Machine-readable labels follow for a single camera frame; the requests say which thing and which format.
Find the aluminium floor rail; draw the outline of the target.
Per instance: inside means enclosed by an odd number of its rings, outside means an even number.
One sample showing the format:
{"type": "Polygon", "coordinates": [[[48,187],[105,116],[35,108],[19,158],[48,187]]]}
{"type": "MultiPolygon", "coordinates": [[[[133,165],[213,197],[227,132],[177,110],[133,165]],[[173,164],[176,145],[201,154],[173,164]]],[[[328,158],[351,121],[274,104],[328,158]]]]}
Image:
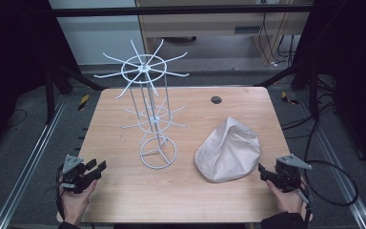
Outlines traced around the aluminium floor rail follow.
{"type": "Polygon", "coordinates": [[[323,129],[319,127],[319,122],[315,121],[310,114],[307,96],[302,93],[296,93],[296,96],[303,111],[309,117],[307,122],[312,127],[303,158],[312,164],[319,164],[329,168],[329,171],[335,180],[335,184],[342,195],[342,200],[330,200],[328,197],[321,195],[317,189],[313,188],[313,185],[310,184],[309,187],[312,194],[332,206],[348,208],[351,211],[358,228],[366,229],[366,206],[359,195],[360,192],[358,191],[356,182],[342,166],[327,135],[324,133],[323,129]],[[317,144],[320,147],[323,159],[309,158],[310,145],[314,137],[317,139],[317,144]]]}
{"type": "Polygon", "coordinates": [[[45,149],[51,139],[51,135],[61,117],[64,107],[68,100],[67,95],[60,95],[58,97],[57,104],[54,107],[54,115],[51,121],[44,126],[44,129],[39,136],[36,144],[34,145],[30,156],[23,167],[18,179],[16,180],[10,195],[8,196],[5,204],[0,210],[0,229],[7,229],[14,212],[16,211],[20,200],[24,196],[26,189],[29,185],[31,177],[37,168],[41,156],[44,154],[45,149]]]}

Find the yellow black striped tape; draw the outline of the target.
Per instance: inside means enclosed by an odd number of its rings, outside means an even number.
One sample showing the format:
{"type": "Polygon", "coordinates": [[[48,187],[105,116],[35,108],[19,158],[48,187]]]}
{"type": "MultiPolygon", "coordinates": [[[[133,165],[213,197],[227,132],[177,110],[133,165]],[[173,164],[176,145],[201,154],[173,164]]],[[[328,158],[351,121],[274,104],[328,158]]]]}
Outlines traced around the yellow black striped tape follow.
{"type": "Polygon", "coordinates": [[[281,92],[281,100],[293,105],[299,104],[298,100],[290,99],[285,92],[281,92]]]}
{"type": "Polygon", "coordinates": [[[83,111],[84,110],[84,108],[85,108],[85,106],[87,104],[87,101],[88,101],[89,97],[90,97],[89,94],[85,94],[85,95],[82,96],[81,101],[80,101],[80,103],[78,105],[78,109],[77,109],[78,111],[83,111]]]}

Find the person's right hand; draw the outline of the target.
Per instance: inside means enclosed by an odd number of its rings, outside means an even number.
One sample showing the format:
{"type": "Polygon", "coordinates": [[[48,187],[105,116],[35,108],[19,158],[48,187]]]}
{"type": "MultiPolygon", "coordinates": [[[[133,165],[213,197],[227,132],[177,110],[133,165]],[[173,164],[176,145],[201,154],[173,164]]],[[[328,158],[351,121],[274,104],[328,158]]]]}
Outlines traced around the person's right hand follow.
{"type": "Polygon", "coordinates": [[[301,198],[300,191],[283,193],[270,181],[266,181],[266,184],[270,189],[270,191],[273,193],[276,200],[277,208],[281,213],[283,212],[299,213],[299,214],[304,213],[303,209],[304,201],[301,198]]]}

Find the black horizontal frame bar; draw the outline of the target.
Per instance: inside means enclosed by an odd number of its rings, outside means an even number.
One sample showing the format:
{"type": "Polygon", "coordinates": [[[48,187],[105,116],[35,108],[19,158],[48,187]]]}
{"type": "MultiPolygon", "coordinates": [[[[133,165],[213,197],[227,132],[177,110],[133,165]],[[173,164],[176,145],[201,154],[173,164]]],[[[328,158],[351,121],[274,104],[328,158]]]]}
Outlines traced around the black horizontal frame bar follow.
{"type": "Polygon", "coordinates": [[[259,12],[305,12],[314,4],[290,5],[221,5],[221,6],[173,6],[135,7],[101,9],[60,9],[49,10],[56,17],[83,16],[130,16],[130,15],[174,15],[174,14],[215,14],[215,13],[259,13],[259,12]]]}

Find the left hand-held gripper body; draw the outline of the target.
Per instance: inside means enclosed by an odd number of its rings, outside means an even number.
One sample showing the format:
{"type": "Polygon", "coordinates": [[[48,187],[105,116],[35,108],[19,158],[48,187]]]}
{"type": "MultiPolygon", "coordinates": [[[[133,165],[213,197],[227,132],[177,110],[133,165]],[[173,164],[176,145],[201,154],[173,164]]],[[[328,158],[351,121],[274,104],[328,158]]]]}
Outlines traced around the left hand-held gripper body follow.
{"type": "Polygon", "coordinates": [[[94,179],[90,179],[84,159],[78,156],[66,155],[61,169],[62,181],[60,186],[67,191],[76,194],[82,193],[87,189],[94,179]]]}

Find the beige cloth hat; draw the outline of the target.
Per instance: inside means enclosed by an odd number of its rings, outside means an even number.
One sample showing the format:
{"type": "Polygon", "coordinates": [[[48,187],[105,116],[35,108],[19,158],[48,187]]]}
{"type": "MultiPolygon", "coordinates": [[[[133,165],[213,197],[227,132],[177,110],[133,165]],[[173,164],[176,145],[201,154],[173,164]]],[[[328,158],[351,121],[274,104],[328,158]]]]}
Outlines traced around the beige cloth hat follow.
{"type": "Polygon", "coordinates": [[[251,173],[260,155],[257,134],[228,116],[199,147],[194,165],[204,178],[221,183],[251,173]]]}

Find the person's left hand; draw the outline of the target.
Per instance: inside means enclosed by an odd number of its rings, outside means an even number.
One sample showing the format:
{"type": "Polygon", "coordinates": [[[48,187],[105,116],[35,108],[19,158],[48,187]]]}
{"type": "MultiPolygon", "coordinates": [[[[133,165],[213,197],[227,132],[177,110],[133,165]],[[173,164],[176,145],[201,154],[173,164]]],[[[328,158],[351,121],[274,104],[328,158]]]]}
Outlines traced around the person's left hand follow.
{"type": "Polygon", "coordinates": [[[64,211],[63,222],[67,225],[78,228],[78,225],[90,203],[90,196],[95,190],[97,181],[94,180],[90,186],[80,194],[75,194],[65,191],[63,187],[60,188],[61,204],[64,211]]]}

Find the black curtain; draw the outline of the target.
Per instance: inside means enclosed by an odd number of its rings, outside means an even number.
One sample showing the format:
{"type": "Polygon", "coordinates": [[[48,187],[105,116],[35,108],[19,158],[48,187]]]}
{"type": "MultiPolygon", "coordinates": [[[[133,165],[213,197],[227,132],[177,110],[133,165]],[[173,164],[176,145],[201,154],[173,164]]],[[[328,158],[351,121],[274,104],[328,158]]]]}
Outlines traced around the black curtain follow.
{"type": "Polygon", "coordinates": [[[312,0],[295,62],[312,58],[335,93],[366,156],[366,0],[312,0]]]}
{"type": "Polygon", "coordinates": [[[43,66],[25,33],[26,10],[49,10],[49,0],[0,0],[0,135],[17,98],[44,84],[43,66]]]}

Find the black metal stand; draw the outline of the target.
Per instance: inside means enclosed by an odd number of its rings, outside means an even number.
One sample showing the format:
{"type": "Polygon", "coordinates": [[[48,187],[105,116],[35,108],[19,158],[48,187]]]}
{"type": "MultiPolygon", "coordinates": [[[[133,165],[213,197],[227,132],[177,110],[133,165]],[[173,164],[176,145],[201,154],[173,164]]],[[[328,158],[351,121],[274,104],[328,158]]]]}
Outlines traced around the black metal stand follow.
{"type": "Polygon", "coordinates": [[[72,85],[69,82],[69,78],[75,79],[76,81],[88,86],[95,91],[103,91],[105,87],[100,86],[86,77],[81,73],[77,73],[56,61],[49,63],[45,67],[45,88],[46,88],[46,101],[47,101],[47,121],[49,124],[53,121],[55,115],[55,104],[54,104],[54,90],[56,87],[61,94],[70,94],[72,92],[72,85]]]}
{"type": "Polygon", "coordinates": [[[256,87],[270,87],[276,81],[294,74],[291,86],[294,90],[302,90],[306,85],[309,85],[309,110],[315,121],[319,121],[319,111],[317,105],[317,64],[315,60],[301,60],[294,63],[291,67],[277,73],[273,77],[255,84],[256,87]]]}

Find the light wooden cabinet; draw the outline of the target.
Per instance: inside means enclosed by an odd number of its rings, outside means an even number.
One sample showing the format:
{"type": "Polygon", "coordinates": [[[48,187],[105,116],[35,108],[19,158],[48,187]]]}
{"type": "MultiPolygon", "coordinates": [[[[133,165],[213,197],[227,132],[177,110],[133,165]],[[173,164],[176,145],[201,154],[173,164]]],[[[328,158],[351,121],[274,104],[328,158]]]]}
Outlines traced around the light wooden cabinet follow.
{"type": "MultiPolygon", "coordinates": [[[[221,6],[221,5],[290,5],[314,0],[135,0],[138,7],[221,6]]],[[[259,12],[141,15],[141,31],[148,52],[160,37],[212,35],[248,35],[254,39],[261,60],[278,60],[277,49],[285,35],[301,35],[308,20],[307,12],[259,12]]]]}

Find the white cabinet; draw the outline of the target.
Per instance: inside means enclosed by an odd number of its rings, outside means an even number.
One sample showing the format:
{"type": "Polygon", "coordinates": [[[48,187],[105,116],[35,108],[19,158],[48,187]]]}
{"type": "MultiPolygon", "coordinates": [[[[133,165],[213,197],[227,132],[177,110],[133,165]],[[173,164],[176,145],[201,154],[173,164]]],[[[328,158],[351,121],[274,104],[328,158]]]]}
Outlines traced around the white cabinet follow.
{"type": "MultiPolygon", "coordinates": [[[[49,0],[54,10],[135,7],[135,0],[49,0]]],[[[105,56],[128,59],[135,55],[132,42],[144,53],[137,16],[58,17],[79,66],[115,64],[105,56]]]]}

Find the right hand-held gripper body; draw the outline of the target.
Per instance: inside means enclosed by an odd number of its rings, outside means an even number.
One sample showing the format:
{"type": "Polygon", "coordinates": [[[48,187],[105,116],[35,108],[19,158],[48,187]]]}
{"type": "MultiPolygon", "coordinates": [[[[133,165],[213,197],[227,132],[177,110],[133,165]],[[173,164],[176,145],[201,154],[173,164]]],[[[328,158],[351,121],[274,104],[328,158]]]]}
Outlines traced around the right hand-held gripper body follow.
{"type": "Polygon", "coordinates": [[[276,187],[284,193],[298,189],[301,186],[300,169],[312,170],[313,167],[295,155],[279,156],[275,165],[279,180],[276,187]]]}

